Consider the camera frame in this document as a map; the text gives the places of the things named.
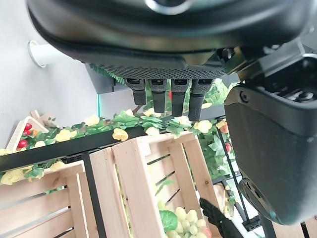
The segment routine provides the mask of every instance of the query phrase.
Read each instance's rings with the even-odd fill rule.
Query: black cable
[[[218,134],[219,134],[221,143],[222,143],[222,147],[223,147],[224,153],[225,153],[225,155],[226,155],[226,157],[227,157],[230,170],[231,170],[231,172],[232,172],[232,177],[233,177],[234,183],[236,184],[236,187],[237,187],[237,190],[238,190],[238,193],[239,193],[239,197],[240,197],[240,200],[241,200],[241,203],[242,203],[242,207],[243,207],[244,214],[246,215],[247,221],[249,221],[250,219],[249,219],[249,215],[248,215],[248,212],[247,212],[247,209],[246,209],[246,205],[245,205],[245,203],[244,203],[244,201],[243,201],[242,193],[241,193],[240,190],[239,190],[238,180],[237,180],[237,177],[236,177],[236,173],[235,173],[235,171],[233,170],[232,163],[231,163],[229,154],[228,154],[228,152],[227,152],[225,142],[224,142],[223,137],[222,137],[222,133],[221,133],[221,131],[220,131],[218,128],[217,128],[217,131],[218,131]]]

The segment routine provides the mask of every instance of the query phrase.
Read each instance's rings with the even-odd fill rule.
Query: black plastic housing
[[[317,214],[316,68],[317,57],[306,56],[276,73],[289,81],[279,96],[240,85],[225,101],[241,191],[262,215],[283,225]],[[299,102],[298,92],[315,97]]]

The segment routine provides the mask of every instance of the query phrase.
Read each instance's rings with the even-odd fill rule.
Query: white pipe
[[[39,45],[36,41],[30,41],[28,49],[33,62],[42,68],[47,64],[73,60],[50,44]]]

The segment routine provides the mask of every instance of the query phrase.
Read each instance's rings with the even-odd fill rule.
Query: circular sensor
[[[164,15],[178,15],[187,11],[194,0],[144,0],[153,11]]]

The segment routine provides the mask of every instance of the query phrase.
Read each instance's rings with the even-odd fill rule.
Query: wooden slat
[[[317,219],[311,218],[307,220],[305,223],[310,238],[317,238]]]
[[[107,237],[130,238],[112,150],[106,148],[90,158]]]
[[[68,189],[0,210],[0,234],[7,233],[69,206]]]
[[[273,222],[276,238],[305,238],[301,224],[282,226]]]
[[[0,207],[66,184],[66,179],[61,177],[59,173],[52,173],[40,180],[35,179],[33,182],[22,180],[14,185],[0,185]]]
[[[170,210],[175,210],[177,207],[185,208],[182,191],[179,191],[167,204],[166,207]]]
[[[67,177],[67,187],[69,191],[69,201],[76,237],[88,238],[89,235],[87,230],[84,202],[78,174]]]
[[[192,209],[196,210],[198,218],[201,219],[203,214],[200,212],[201,209],[195,193],[195,186],[187,164],[183,146],[182,144],[175,144],[170,146],[169,150],[177,174],[179,187],[184,198],[186,211],[188,212]]]
[[[189,132],[189,131],[184,131],[181,133],[181,136],[174,140],[174,135],[171,134],[171,133],[165,133],[165,134],[160,134],[160,135],[156,135],[156,136],[143,136],[142,137],[142,140],[144,142],[147,142],[149,144],[154,144],[154,143],[160,143],[160,142],[167,142],[167,141],[174,141],[174,143],[183,143],[185,141],[188,141],[188,140],[192,140],[193,137],[192,137],[192,133]]]
[[[135,138],[112,149],[127,198],[134,236],[162,238],[165,233],[151,188],[144,146],[140,138]]]
[[[163,187],[163,189],[156,196],[157,201],[164,201],[166,203],[179,190],[179,184],[176,174],[173,174],[167,179],[174,181],[174,183]]]
[[[174,172],[174,165],[170,156],[148,165],[151,181],[157,183],[164,179],[166,176]]]
[[[150,144],[150,150],[151,153],[146,156],[148,163],[169,154],[169,149],[164,141],[160,143]]]
[[[200,197],[219,208],[211,177],[198,139],[186,142],[183,145]],[[209,223],[209,229],[213,236],[220,236],[216,226]]]
[[[61,236],[60,238],[76,238],[76,234],[74,230],[67,232],[65,235]]]
[[[79,180],[80,180],[80,186],[81,186],[81,191],[83,196],[88,234],[90,238],[94,238],[94,237],[98,238],[99,234],[97,230],[93,205],[90,198],[90,192],[89,192],[86,173],[79,174]]]
[[[71,209],[62,212],[53,218],[46,220],[36,226],[22,231],[18,235],[12,236],[13,238],[52,238],[55,237],[69,228],[73,227],[73,219]]]

